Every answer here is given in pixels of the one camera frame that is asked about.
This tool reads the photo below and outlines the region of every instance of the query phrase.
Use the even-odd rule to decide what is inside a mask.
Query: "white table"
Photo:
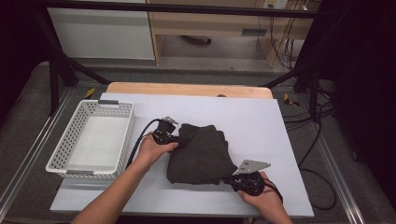
[[[239,166],[244,159],[271,163],[265,172],[282,193],[286,211],[291,217],[314,215],[276,100],[119,93],[104,93],[101,99],[135,103],[136,120],[130,150],[143,128],[153,119],[170,116],[180,124],[215,125],[218,130],[224,131],[235,165]],[[155,128],[156,124],[153,124],[149,130]],[[260,215],[252,206],[243,203],[231,186],[169,183],[166,179],[168,160],[169,154],[166,154],[152,166],[124,207],[124,215]],[[105,180],[65,179],[50,210],[81,211],[109,184]]]

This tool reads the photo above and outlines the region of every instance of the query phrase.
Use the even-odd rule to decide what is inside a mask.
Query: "black stand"
[[[273,87],[279,85],[280,83],[288,80],[292,77],[299,77],[297,80],[294,90],[296,92],[302,92],[306,89],[308,85],[311,86],[310,98],[309,98],[309,115],[312,117],[314,122],[317,122],[317,100],[318,100],[318,80],[319,73],[318,68],[312,68],[312,65],[301,65],[297,68],[294,68],[293,71],[288,72],[287,74],[279,77],[267,84],[261,85],[259,87],[265,87],[272,89]]]
[[[33,4],[31,4],[29,7],[33,17],[35,18],[37,26],[39,27],[39,29],[41,29],[49,45],[48,54],[51,57],[51,60],[49,60],[51,92],[51,109],[49,112],[50,115],[53,115],[53,113],[59,106],[58,75],[63,79],[66,86],[72,87],[78,84],[78,79],[72,68],[79,70],[88,77],[91,77],[102,84],[107,85],[111,83],[111,81],[100,77],[99,75],[95,74],[93,71],[84,67],[80,63],[77,63],[73,59],[69,58],[62,50],[60,42],[55,37],[55,33],[50,29],[49,25],[46,22],[46,19],[43,16],[43,10],[46,9]]]

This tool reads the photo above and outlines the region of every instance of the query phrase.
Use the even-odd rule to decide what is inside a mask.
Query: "folded shirt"
[[[196,127],[182,124],[178,147],[171,152],[167,178],[171,183],[219,184],[237,167],[228,153],[224,133],[214,125]]]

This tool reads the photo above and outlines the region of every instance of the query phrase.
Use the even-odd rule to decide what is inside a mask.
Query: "wire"
[[[279,62],[279,64],[282,67],[285,67],[285,64],[283,64],[282,58],[279,56],[279,52],[276,49],[273,32],[274,32],[274,17],[270,17],[270,36],[271,36],[270,40],[271,40],[271,45],[272,45],[272,47],[273,47],[273,49],[275,51],[277,61]]]
[[[258,0],[255,1],[254,7],[257,7],[257,1],[258,1]],[[259,32],[257,33],[257,38],[259,38],[259,36],[260,36],[260,31],[261,31],[261,29],[262,29],[262,21],[261,21],[261,19],[260,19],[260,16],[258,16],[257,19],[258,19],[258,23],[259,23]],[[269,44],[268,46],[264,47],[264,48],[260,48],[258,45],[259,45],[259,43],[256,42],[256,50],[257,50],[257,51],[259,51],[259,50],[260,50],[260,51],[263,51],[263,50],[268,49],[268,48],[270,48],[270,47],[273,46],[272,43]],[[277,44],[276,47],[279,47],[279,46],[281,46],[281,45],[283,45],[283,43]]]
[[[276,185],[274,184],[274,182],[272,182],[271,180],[267,179],[267,178],[263,178],[264,179],[264,183],[265,181],[270,182],[270,184],[265,183],[265,187],[268,187],[270,189],[273,189],[275,191],[275,193],[277,194],[277,196],[279,197],[280,201],[283,203],[283,197],[280,194],[279,190],[277,189]]]
[[[324,211],[332,210],[332,209],[335,207],[335,205],[337,204],[337,192],[335,192],[335,189],[334,189],[334,187],[332,186],[332,183],[330,183],[330,181],[328,181],[323,175],[320,175],[319,173],[317,173],[317,172],[315,172],[315,171],[313,171],[313,170],[310,170],[310,169],[301,169],[301,168],[300,168],[300,171],[308,172],[308,173],[311,173],[311,174],[313,174],[313,175],[316,175],[317,177],[319,177],[320,179],[322,179],[322,180],[330,187],[330,189],[332,190],[332,204],[331,204],[330,206],[323,207],[323,206],[319,206],[319,205],[314,204],[314,203],[311,203],[311,205],[312,205],[313,207],[319,209],[319,210],[324,210]]]
[[[294,4],[294,9],[297,8],[299,1],[300,1],[300,0],[297,0],[296,3]],[[292,20],[289,20],[289,21],[288,21],[287,27],[289,28],[289,30],[283,34],[283,36],[282,36],[282,38],[281,38],[281,41],[280,41],[281,43],[282,43],[283,40],[285,39],[285,36],[286,36],[287,39],[289,40],[289,34],[290,34],[290,31],[291,31],[291,27],[292,27],[292,25],[293,25],[293,23],[294,23],[294,20],[295,20],[295,18],[293,18]],[[273,32],[273,26],[274,26],[274,17],[271,17],[271,18],[270,18],[271,41],[273,41],[273,34],[272,34],[272,32]],[[285,67],[285,68],[292,69],[292,67],[291,67],[291,62],[290,62],[290,66],[286,66],[286,65],[283,63],[282,58],[279,56],[278,49],[279,49],[279,48],[274,47],[274,50],[275,50],[275,52],[276,52],[276,58],[277,58],[277,60],[279,61],[279,64],[282,65],[282,66]]]
[[[136,153],[137,147],[139,146],[139,144],[140,144],[140,142],[142,141],[143,137],[147,136],[147,134],[146,134],[146,135],[143,135],[143,134],[146,132],[146,130],[148,129],[148,127],[149,127],[152,123],[154,123],[155,121],[161,121],[161,120],[160,120],[160,119],[154,119],[154,120],[150,121],[149,124],[143,129],[143,131],[142,131],[142,133],[140,134],[140,136],[137,138],[136,143],[134,144],[134,149],[132,150],[131,155],[129,156],[128,162],[126,163],[126,168],[128,168],[128,166],[132,163],[132,160],[134,159],[134,154]]]
[[[313,150],[314,145],[316,144],[316,142],[318,141],[318,138],[320,137],[320,132],[321,132],[321,119],[322,119],[322,118],[325,118],[325,117],[327,117],[327,116],[329,116],[329,115],[332,114],[332,112],[333,112],[333,108],[330,108],[330,109],[328,109],[328,110],[326,110],[326,111],[322,111],[323,108],[328,107],[328,106],[332,106],[332,101],[330,101],[330,102],[328,102],[328,103],[322,105],[322,106],[318,109],[318,112],[317,112],[317,117],[318,117],[318,132],[317,132],[317,135],[315,136],[315,139],[314,139],[314,141],[312,142],[311,146],[310,146],[309,149],[305,152],[303,158],[301,159],[301,161],[300,161],[299,164],[298,164],[298,167],[299,167],[299,169],[300,169],[301,172],[309,172],[309,173],[311,173],[311,174],[313,174],[313,175],[319,177],[319,178],[322,179],[322,180],[330,187],[330,189],[332,190],[333,200],[332,200],[332,204],[331,204],[331,205],[329,205],[329,206],[319,206],[319,205],[317,205],[317,204],[311,203],[311,205],[312,205],[313,207],[315,207],[315,208],[317,208],[317,209],[319,209],[319,210],[323,210],[323,211],[331,210],[331,209],[333,209],[333,208],[336,206],[336,204],[337,204],[337,193],[336,193],[334,187],[332,186],[332,183],[330,183],[330,181],[328,181],[323,175],[320,175],[319,173],[317,173],[317,172],[315,172],[315,171],[313,171],[313,170],[310,170],[310,169],[301,168],[301,166],[303,165],[305,159],[308,157],[308,155],[309,155],[309,154],[311,153],[311,151]],[[284,117],[284,118],[298,118],[298,117],[303,116],[303,115],[307,115],[307,113],[297,114],[297,115],[288,116],[288,117]],[[298,119],[298,120],[289,120],[289,121],[285,121],[285,124],[292,124],[292,125],[290,125],[290,126],[287,128],[288,132],[290,132],[290,131],[292,131],[292,130],[296,130],[296,129],[298,129],[298,128],[301,128],[301,127],[303,127],[304,125],[306,125],[306,124],[308,124],[308,123],[310,123],[310,122],[312,122],[312,121],[313,121],[312,117],[308,117],[308,118],[306,118],[306,119]]]
[[[289,66],[287,66],[287,68],[289,68],[289,69],[292,69],[293,67],[292,67],[292,65],[291,65],[291,62],[292,61],[297,61],[297,59],[298,59],[298,57],[293,57],[292,55],[293,55],[293,46],[294,46],[294,40],[292,39],[292,40],[290,40],[290,31],[291,31],[291,28],[292,28],[292,26],[293,26],[293,24],[294,24],[294,21],[295,21],[295,18],[293,18],[292,20],[291,20],[291,22],[289,21],[289,24],[290,24],[290,26],[289,26],[289,30],[287,31],[287,36],[286,36],[286,38],[287,38],[287,41],[286,41],[286,45],[285,45],[285,53],[284,53],[284,56],[285,56],[285,58],[286,58],[286,63],[289,63]]]

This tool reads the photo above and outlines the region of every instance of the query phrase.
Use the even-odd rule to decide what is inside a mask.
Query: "hand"
[[[265,172],[260,172],[260,174],[263,178],[268,179]],[[291,223],[279,196],[273,189],[266,187],[259,196],[250,196],[242,190],[238,190],[238,194],[245,203],[256,207],[262,216],[271,223]]]
[[[140,144],[136,160],[142,161],[144,164],[150,166],[154,164],[163,153],[172,151],[177,145],[178,143],[176,142],[167,145],[158,145],[152,138],[152,133],[149,133]]]

